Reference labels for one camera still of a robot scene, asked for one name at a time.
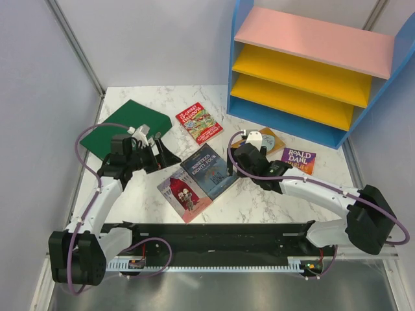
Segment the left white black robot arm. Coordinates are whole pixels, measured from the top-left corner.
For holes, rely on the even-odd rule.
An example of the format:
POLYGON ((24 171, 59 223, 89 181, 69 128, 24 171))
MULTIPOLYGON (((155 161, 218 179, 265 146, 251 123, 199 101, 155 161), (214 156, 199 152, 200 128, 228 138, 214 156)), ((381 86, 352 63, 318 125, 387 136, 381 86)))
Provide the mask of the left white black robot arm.
POLYGON ((89 196, 90 202, 63 231, 54 231, 49 237, 53 281, 96 286, 104 278, 107 263, 116 255, 122 251, 129 255, 140 252, 142 239, 129 225, 117 225, 102 234, 105 220, 135 171, 150 174, 180 161, 161 139, 150 144, 145 138, 114 135, 110 153, 96 173, 97 186, 89 196))

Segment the orange Hello book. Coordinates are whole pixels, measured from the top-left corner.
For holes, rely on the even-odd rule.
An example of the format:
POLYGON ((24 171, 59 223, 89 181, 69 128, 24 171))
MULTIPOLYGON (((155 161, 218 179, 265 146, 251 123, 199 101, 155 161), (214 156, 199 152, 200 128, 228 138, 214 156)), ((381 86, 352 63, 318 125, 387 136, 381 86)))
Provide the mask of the orange Hello book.
POLYGON ((285 143, 268 127, 259 130, 262 135, 262 145, 267 149, 267 155, 271 155, 285 148, 285 143))

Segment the blue Nineteen Eighty-Four book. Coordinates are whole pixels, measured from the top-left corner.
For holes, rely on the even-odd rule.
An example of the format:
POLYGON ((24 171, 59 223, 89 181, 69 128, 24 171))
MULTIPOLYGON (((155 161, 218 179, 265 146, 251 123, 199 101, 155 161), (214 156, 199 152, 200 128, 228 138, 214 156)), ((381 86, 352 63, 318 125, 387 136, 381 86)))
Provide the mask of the blue Nineteen Eighty-Four book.
POLYGON ((232 176, 228 174, 227 162, 207 143, 184 160, 180 166, 212 201, 215 201, 239 179, 236 174, 232 176))

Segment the purple Roald Dahl book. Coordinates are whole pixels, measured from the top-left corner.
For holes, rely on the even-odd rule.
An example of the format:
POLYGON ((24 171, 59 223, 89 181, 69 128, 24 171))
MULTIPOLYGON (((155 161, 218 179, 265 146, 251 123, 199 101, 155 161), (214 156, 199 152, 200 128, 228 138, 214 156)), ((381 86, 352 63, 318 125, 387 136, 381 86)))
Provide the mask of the purple Roald Dahl book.
POLYGON ((298 168, 308 175, 312 175, 314 171, 316 153, 285 147, 281 160, 295 168, 298 168))

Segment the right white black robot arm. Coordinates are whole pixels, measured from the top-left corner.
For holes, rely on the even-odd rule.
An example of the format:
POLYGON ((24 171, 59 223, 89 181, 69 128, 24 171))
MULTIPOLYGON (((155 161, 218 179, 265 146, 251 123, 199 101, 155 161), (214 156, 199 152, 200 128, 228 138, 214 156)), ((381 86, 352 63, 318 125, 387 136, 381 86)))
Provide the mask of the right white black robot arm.
POLYGON ((250 143, 229 148, 228 161, 262 189, 301 198, 338 216, 338 220, 309 221, 304 225, 296 243, 304 255, 344 244, 377 255, 395 224, 391 208, 373 186, 354 189, 325 183, 286 162, 269 161, 264 150, 250 143))

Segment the red Treehouse book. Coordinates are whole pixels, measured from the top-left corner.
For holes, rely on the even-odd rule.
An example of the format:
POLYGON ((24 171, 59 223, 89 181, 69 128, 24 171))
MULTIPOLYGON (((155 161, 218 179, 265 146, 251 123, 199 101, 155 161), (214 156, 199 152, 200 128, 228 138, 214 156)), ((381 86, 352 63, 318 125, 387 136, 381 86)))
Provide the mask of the red Treehouse book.
POLYGON ((199 146, 223 132, 223 127, 199 102, 181 111, 176 119, 199 146))

